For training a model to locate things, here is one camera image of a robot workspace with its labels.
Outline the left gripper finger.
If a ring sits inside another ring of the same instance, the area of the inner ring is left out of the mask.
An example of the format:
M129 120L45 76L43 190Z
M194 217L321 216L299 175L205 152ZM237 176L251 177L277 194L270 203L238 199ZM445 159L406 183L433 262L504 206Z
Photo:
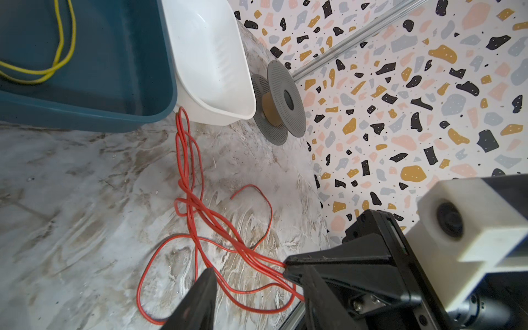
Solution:
M214 329L216 297L217 276L207 268L160 329Z

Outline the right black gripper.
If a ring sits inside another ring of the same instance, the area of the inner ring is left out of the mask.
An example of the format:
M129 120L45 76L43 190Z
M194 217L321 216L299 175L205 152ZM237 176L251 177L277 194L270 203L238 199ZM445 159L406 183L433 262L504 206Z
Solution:
M388 212L363 212L339 246L291 255L285 266L306 301L284 329L527 328L526 272L487 275L447 312Z

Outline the grey cable spool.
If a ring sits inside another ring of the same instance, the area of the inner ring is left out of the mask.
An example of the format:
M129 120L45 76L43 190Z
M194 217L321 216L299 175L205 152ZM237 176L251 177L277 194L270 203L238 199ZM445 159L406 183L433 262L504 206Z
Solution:
M305 109L299 90L287 68L273 60L267 76L251 76L257 102L254 114L261 133L276 146L286 143L288 136L301 138L306 133Z

